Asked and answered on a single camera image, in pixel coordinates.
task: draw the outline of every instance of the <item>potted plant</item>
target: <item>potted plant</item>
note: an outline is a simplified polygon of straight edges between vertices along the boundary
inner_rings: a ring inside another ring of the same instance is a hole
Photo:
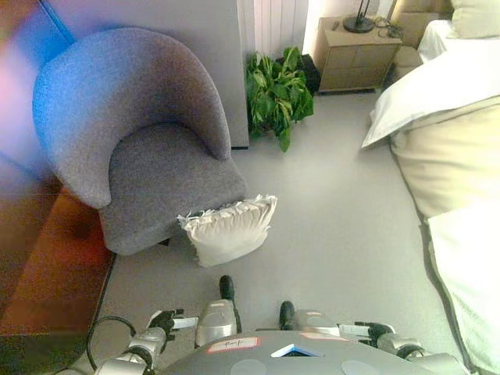
[[[284,50],[283,64],[256,52],[245,74],[250,136],[272,131],[283,152],[290,146],[291,122],[314,113],[313,97],[300,66],[302,57],[296,47]]]

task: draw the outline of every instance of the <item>gray carpet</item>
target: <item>gray carpet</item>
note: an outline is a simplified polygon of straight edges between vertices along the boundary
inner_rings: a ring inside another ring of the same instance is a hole
[[[339,323],[391,324],[432,352],[459,356],[437,290],[426,274],[420,222],[387,144],[359,146],[376,94],[315,97],[316,114],[295,126],[291,147],[253,141],[233,151],[250,195],[278,197],[269,237],[257,251],[204,269],[185,236],[117,257],[101,315],[143,328],[157,309],[200,313],[234,278],[244,330],[275,327],[280,304],[319,309]],[[177,334],[159,368],[192,350],[194,331]],[[99,362],[127,343],[127,330],[104,324],[93,344]],[[90,372],[86,358],[75,368]]]

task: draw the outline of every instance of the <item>label sticker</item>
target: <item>label sticker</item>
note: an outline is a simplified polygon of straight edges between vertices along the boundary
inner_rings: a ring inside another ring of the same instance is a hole
[[[347,338],[333,336],[331,334],[320,334],[317,332],[301,332],[301,336],[310,338],[311,340],[335,340],[335,341],[348,341]]]
[[[245,350],[260,345],[260,337],[242,337],[219,341],[211,345],[207,354],[227,352],[229,350]]]

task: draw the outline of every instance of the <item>bed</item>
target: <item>bed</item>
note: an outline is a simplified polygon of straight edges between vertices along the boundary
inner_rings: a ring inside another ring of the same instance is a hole
[[[500,37],[462,39],[456,37],[451,20],[434,20],[427,25],[417,51],[422,62],[427,63],[443,52],[457,49],[466,51],[478,45],[483,45],[485,48],[500,48]]]
[[[382,93],[362,146],[391,137],[464,362],[500,373],[500,1],[481,2],[496,22],[476,22],[486,35],[461,29],[469,24],[455,14],[431,23],[426,62]]]

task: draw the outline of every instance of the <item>white bedsheet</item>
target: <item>white bedsheet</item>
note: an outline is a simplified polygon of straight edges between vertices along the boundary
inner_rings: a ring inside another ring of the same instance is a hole
[[[429,219],[436,271],[472,362],[500,373],[500,201],[485,200]]]
[[[459,39],[453,32],[451,20],[435,20],[429,22],[418,47],[418,53],[424,63],[435,59],[443,52],[468,51],[476,46],[500,49],[500,37],[484,39]]]
[[[421,117],[500,95],[500,48],[447,51],[390,86],[370,113],[362,147]]]

